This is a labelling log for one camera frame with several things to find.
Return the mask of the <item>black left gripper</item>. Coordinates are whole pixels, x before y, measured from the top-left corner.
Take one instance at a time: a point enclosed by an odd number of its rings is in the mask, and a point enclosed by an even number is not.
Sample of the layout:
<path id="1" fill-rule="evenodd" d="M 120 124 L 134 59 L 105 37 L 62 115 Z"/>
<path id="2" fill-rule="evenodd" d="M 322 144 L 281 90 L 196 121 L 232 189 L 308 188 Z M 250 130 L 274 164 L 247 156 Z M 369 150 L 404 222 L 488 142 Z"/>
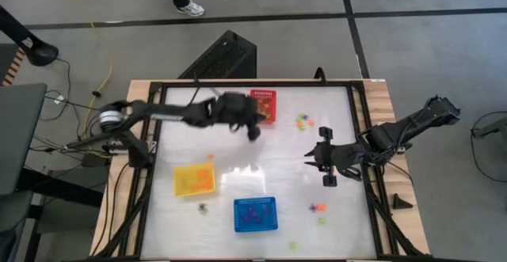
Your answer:
<path id="1" fill-rule="evenodd" d="M 228 124 L 231 131 L 246 127 L 248 139 L 255 141 L 261 134 L 259 124 L 265 122 L 266 117 L 259 109 L 257 98 L 226 92 L 213 104 L 212 119 L 216 123 Z"/>

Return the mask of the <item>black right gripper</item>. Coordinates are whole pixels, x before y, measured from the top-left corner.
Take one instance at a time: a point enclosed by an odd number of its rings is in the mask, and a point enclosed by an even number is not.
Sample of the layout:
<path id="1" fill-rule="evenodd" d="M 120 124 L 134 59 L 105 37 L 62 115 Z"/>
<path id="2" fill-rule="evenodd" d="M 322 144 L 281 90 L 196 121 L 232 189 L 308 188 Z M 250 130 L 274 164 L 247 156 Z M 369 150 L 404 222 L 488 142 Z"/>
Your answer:
<path id="1" fill-rule="evenodd" d="M 313 149 L 305 154 L 305 157 L 325 158 L 330 155 L 330 159 L 338 172 L 345 172 L 364 160 L 365 148 L 361 144 L 332 145 L 333 130 L 328 127 L 320 127 L 318 134 L 322 137 L 322 141 L 316 142 Z M 337 187 L 337 177 L 334 175 L 333 166 L 314 161 L 306 161 L 305 164 L 314 166 L 319 172 L 324 173 L 322 178 L 324 187 Z"/>

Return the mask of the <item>red plastic basket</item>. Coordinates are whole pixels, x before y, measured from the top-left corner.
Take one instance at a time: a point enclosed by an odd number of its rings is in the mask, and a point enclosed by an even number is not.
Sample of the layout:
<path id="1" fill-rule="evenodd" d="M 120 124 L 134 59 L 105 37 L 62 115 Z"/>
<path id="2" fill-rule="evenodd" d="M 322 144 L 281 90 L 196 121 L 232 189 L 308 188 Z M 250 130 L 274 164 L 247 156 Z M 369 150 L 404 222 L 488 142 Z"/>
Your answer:
<path id="1" fill-rule="evenodd" d="M 263 124 L 273 124 L 276 121 L 276 91 L 267 89 L 252 89 L 250 90 L 250 96 L 257 98 L 258 105 L 259 100 L 263 99 L 266 101 L 266 105 L 259 105 L 259 109 L 263 114 L 270 114 L 271 119 L 265 120 Z"/>

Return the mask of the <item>black perforated computer tower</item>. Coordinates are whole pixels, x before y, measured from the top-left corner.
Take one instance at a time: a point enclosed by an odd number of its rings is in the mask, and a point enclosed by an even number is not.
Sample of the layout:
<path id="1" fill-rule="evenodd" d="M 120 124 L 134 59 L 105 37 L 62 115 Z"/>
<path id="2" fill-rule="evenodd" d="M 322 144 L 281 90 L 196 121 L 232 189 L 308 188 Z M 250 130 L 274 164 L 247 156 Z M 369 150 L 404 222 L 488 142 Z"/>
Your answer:
<path id="1" fill-rule="evenodd" d="M 227 30 L 178 79 L 257 77 L 257 46 Z"/>

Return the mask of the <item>yellow plastic basket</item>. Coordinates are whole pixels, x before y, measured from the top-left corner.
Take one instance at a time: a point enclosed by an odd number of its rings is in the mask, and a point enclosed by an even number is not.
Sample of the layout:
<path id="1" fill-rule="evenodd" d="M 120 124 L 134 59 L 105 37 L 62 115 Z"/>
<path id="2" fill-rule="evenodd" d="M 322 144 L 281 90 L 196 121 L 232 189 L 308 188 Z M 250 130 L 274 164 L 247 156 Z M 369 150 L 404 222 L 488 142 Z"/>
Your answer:
<path id="1" fill-rule="evenodd" d="M 198 177 L 198 172 L 200 170 L 206 170 L 208 172 L 208 178 L 200 179 Z M 173 193 L 176 197 L 185 197 L 214 192 L 215 188 L 213 190 L 204 190 L 201 188 L 201 184 L 206 180 L 214 180 L 215 186 L 215 170 L 214 164 L 211 162 L 174 167 Z M 190 188 L 193 186 L 199 188 L 195 193 L 190 192 Z"/>

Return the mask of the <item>blue plastic basket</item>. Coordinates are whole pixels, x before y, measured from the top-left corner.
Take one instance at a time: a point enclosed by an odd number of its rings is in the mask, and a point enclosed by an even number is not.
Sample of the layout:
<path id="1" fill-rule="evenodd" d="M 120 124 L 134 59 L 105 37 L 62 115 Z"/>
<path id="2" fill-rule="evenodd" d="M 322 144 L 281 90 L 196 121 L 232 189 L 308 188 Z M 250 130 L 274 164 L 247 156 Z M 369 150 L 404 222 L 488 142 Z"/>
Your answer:
<path id="1" fill-rule="evenodd" d="M 276 199 L 274 197 L 257 197 L 249 199 L 234 200 L 234 231 L 236 233 L 260 232 L 278 229 L 278 218 L 276 211 Z M 250 208 L 257 211 L 261 222 L 256 223 L 254 217 L 250 214 Z M 242 217 L 250 216 L 248 222 L 244 222 Z"/>

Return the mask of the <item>grey equipment base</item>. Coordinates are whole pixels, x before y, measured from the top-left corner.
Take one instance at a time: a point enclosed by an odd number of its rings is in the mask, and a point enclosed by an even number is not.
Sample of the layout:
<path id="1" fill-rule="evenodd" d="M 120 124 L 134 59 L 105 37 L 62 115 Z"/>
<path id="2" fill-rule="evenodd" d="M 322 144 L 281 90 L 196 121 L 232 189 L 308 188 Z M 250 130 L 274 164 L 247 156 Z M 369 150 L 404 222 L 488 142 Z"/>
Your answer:
<path id="1" fill-rule="evenodd" d="M 489 123 L 484 127 L 474 128 L 472 130 L 472 135 L 478 139 L 495 133 L 500 133 L 501 137 L 507 142 L 507 116 L 493 123 Z"/>

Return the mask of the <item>black desk base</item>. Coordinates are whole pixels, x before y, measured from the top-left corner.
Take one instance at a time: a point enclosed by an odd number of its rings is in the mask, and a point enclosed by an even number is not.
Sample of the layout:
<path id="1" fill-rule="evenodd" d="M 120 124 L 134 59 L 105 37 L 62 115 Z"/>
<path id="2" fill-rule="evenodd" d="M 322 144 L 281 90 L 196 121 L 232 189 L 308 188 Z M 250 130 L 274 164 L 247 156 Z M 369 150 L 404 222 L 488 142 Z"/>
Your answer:
<path id="1" fill-rule="evenodd" d="M 102 192 L 29 169 L 21 171 L 17 182 L 17 190 L 31 191 L 43 196 L 63 199 L 91 207 L 100 207 L 103 198 Z"/>

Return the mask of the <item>black floor stand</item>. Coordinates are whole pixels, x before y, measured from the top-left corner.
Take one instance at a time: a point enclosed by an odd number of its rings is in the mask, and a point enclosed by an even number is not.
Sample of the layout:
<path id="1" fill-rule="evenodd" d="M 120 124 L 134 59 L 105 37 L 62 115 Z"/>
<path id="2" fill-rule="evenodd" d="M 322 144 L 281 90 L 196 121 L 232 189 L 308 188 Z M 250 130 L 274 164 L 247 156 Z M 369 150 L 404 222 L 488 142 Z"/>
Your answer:
<path id="1" fill-rule="evenodd" d="M 4 32 L 27 56 L 33 66 L 47 66 L 59 56 L 59 49 L 31 33 L 3 6 L 0 6 L 0 31 Z"/>

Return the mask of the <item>grey desk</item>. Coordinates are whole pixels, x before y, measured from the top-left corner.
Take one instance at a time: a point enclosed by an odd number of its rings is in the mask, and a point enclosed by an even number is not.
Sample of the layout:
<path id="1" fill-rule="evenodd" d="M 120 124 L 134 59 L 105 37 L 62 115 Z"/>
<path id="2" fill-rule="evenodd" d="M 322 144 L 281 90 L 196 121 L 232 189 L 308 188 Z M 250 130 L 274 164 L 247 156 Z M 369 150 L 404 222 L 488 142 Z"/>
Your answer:
<path id="1" fill-rule="evenodd" d="M 39 120 L 47 86 L 0 87 L 0 196 L 26 189 L 39 177 L 25 160 Z"/>

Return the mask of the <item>slatted wooden panel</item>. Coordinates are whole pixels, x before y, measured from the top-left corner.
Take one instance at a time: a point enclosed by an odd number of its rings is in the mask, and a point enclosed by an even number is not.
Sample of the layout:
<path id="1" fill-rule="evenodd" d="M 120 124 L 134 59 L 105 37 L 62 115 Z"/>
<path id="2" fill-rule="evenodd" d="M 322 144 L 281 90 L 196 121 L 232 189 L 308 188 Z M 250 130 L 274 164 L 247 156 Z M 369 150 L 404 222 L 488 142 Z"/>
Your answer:
<path id="1" fill-rule="evenodd" d="M 25 53 L 18 48 L 16 54 L 13 56 L 12 63 L 6 71 L 6 76 L 2 79 L 2 86 L 9 86 L 13 84 L 24 59 Z"/>

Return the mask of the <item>black aluminium table frame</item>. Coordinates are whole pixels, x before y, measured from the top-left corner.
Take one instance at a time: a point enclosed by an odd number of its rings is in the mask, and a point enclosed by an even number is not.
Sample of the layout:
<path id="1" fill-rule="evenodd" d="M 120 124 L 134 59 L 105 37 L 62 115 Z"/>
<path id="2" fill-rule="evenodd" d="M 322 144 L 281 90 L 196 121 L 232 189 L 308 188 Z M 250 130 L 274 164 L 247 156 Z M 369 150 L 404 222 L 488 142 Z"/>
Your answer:
<path id="1" fill-rule="evenodd" d="M 204 101 L 226 91 L 250 95 L 252 89 L 276 91 L 276 121 L 259 124 L 251 142 L 247 130 L 226 124 L 190 127 L 177 121 L 146 119 L 132 127 L 147 142 L 149 169 L 128 165 L 128 156 L 112 161 L 97 220 L 94 258 L 152 262 L 194 260 L 348 260 L 387 258 L 399 253 L 403 239 L 387 229 L 391 220 L 384 175 L 358 165 L 362 180 L 335 173 L 337 187 L 324 187 L 321 173 L 305 154 L 322 141 L 320 127 L 333 130 L 335 145 L 354 143 L 374 124 L 369 81 L 205 80 L 144 82 L 131 87 L 130 100 L 154 104 Z M 303 113 L 309 119 L 299 119 Z M 297 126 L 306 127 L 301 131 Z M 208 159 L 209 154 L 215 158 Z M 211 162 L 215 191 L 176 197 L 173 168 Z M 278 229 L 234 231 L 234 200 L 274 197 Z M 206 204 L 207 215 L 199 205 Z M 318 211 L 318 204 L 325 211 Z M 309 207 L 316 206 L 316 212 Z M 319 224 L 318 218 L 325 218 Z M 296 242 L 296 249 L 289 244 Z"/>

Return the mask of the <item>black triangular bracket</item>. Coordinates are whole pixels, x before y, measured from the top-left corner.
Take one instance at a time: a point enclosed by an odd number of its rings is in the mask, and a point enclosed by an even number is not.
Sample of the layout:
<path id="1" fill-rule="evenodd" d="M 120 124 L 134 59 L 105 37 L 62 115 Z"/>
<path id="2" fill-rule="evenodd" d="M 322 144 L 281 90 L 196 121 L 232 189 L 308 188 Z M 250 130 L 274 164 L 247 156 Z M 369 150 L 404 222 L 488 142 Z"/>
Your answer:
<path id="1" fill-rule="evenodd" d="M 414 207 L 414 205 L 412 203 L 409 203 L 408 201 L 402 199 L 398 193 L 395 193 L 393 195 L 393 200 L 392 200 L 392 207 L 395 209 L 395 210 L 402 210 L 402 209 L 411 209 Z"/>

